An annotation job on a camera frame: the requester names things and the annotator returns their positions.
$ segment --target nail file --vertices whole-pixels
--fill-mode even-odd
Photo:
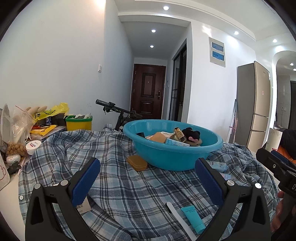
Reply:
[[[177,213],[176,209],[173,207],[171,202],[167,202],[165,204],[170,212],[174,215],[175,219],[177,219],[177,221],[181,224],[182,228],[185,230],[185,232],[187,233],[187,235],[189,236],[189,238],[192,241],[196,241],[197,237],[195,236],[195,234],[192,232],[192,230],[190,229],[190,227],[187,225],[187,223],[185,223],[185,221],[181,218],[181,216]]]

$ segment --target blue plaid fabric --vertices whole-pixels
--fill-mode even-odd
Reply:
[[[146,170],[136,172],[126,162],[127,157],[134,154],[132,140],[113,131],[110,125],[101,132],[69,131],[48,138],[24,165],[19,178],[19,195],[24,197],[19,200],[24,222],[36,183],[52,186],[70,179],[91,157],[96,157],[101,162],[101,171],[88,195],[92,210],[82,217],[99,240],[189,241],[165,203],[171,202],[188,225],[180,208],[194,205],[208,225],[218,207],[212,204],[194,170],[173,172],[148,165]],[[224,144],[208,160],[226,162],[229,168],[225,173],[231,174],[239,185],[259,182],[270,217],[274,215],[279,201],[277,186],[246,147]],[[58,206],[54,208],[65,234],[73,238]],[[222,238],[232,231],[240,208],[238,204]]]

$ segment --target beige refrigerator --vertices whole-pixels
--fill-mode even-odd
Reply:
[[[237,68],[237,130],[234,141],[257,152],[267,130],[270,74],[258,62]]]

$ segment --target yellow plastic bag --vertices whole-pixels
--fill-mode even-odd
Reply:
[[[57,125],[51,125],[47,128],[33,129],[30,131],[30,134],[37,134],[37,135],[45,136],[46,134],[48,134],[51,130],[53,130],[56,127],[57,127]]]
[[[52,107],[50,110],[46,110],[44,112],[40,112],[37,114],[34,114],[33,118],[35,120],[35,123],[39,120],[45,119],[46,117],[49,116],[55,116],[60,113],[68,113],[69,107],[68,103],[60,103],[59,105],[55,105]]]

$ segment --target bicycle handlebar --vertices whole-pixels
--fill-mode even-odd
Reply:
[[[105,101],[102,101],[102,100],[97,99],[96,100],[96,104],[101,105],[101,106],[104,106],[104,107],[106,107],[108,109],[111,109],[111,110],[113,110],[115,112],[124,112],[124,113],[133,115],[133,116],[138,117],[138,118],[142,118],[143,117],[142,115],[136,113],[136,111],[134,111],[134,110],[133,111],[128,111],[128,110],[125,110],[125,109],[121,109],[121,108],[115,106],[115,104],[112,103],[112,102],[107,103]]]

